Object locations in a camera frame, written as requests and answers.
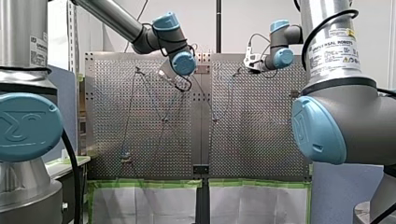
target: white wall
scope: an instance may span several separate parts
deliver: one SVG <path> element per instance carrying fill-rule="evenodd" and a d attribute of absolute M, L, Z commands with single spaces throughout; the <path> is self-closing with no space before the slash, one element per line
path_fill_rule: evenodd
<path fill-rule="evenodd" d="M 118 0 L 132 15 L 137 16 L 145 0 Z M 272 21 L 288 19 L 300 23 L 299 12 L 291 0 L 227 0 L 222 1 L 223 52 L 244 53 L 253 33 L 268 35 Z M 389 87 L 389 48 L 392 0 L 355 0 L 353 7 L 360 11 L 355 30 L 361 52 L 363 73 L 373 77 L 378 86 Z M 199 51 L 216 49 L 215 0 L 150 0 L 141 21 L 151 22 L 167 11 L 176 12 L 190 43 L 198 43 Z M 108 27 L 104 28 L 103 50 L 124 51 L 126 41 Z M 262 51 L 263 40 L 255 39 L 253 49 Z M 301 47 L 292 47 L 301 54 Z"/>

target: perforated metal panel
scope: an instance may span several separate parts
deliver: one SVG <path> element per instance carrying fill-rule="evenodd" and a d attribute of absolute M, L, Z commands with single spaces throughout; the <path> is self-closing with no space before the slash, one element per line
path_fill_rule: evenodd
<path fill-rule="evenodd" d="M 190 94 L 157 75 L 163 62 L 133 54 L 87 56 L 90 178 L 191 177 Z M 128 153 L 130 162 L 121 162 Z"/>
<path fill-rule="evenodd" d="M 306 180 L 290 123 L 290 92 L 305 85 L 300 58 L 274 78 L 249 74 L 243 58 L 201 59 L 211 74 L 194 75 L 191 92 L 181 93 L 156 75 L 163 57 L 88 54 L 90 178 L 193 178 L 192 166 L 209 162 L 209 177 Z"/>
<path fill-rule="evenodd" d="M 274 73 L 251 75 L 243 55 L 212 55 L 211 177 L 306 180 L 308 163 L 294 143 L 291 91 L 306 84 L 301 58 Z"/>

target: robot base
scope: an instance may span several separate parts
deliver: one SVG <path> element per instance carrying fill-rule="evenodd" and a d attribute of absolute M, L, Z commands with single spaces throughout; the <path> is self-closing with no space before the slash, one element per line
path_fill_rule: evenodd
<path fill-rule="evenodd" d="M 61 224 L 62 199 L 62 184 L 52 181 L 45 194 L 0 207 L 0 223 Z"/>

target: silver robot arm segment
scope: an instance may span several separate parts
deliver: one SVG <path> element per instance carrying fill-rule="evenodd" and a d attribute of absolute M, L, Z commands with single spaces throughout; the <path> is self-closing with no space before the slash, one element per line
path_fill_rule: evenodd
<path fill-rule="evenodd" d="M 154 20 L 151 28 L 145 27 L 113 0 L 74 0 L 98 20 L 112 28 L 133 44 L 140 54 L 155 50 L 166 50 L 169 62 L 175 73 L 190 75 L 196 67 L 194 55 L 174 13 Z"/>
<path fill-rule="evenodd" d="M 309 83 L 292 109 L 299 149 L 313 161 L 395 164 L 396 101 L 361 72 L 357 11 L 347 0 L 302 0 L 301 13 Z"/>

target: end effector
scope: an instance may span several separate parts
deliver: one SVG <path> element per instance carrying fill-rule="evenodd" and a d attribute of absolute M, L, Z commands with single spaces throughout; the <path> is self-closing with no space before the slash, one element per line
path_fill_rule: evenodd
<path fill-rule="evenodd" d="M 253 54 L 250 44 L 247 46 L 245 66 L 253 73 L 267 72 L 285 68 L 293 63 L 294 54 L 289 45 L 303 44 L 303 31 L 298 25 L 280 20 L 271 24 L 270 54 L 264 58 Z"/>
<path fill-rule="evenodd" d="M 143 26 L 141 34 L 133 44 L 134 50 L 140 54 L 161 50 L 163 56 L 169 57 L 173 71 L 180 76 L 189 76 L 195 70 L 196 61 L 191 47 L 173 12 L 154 20 L 151 28 Z"/>

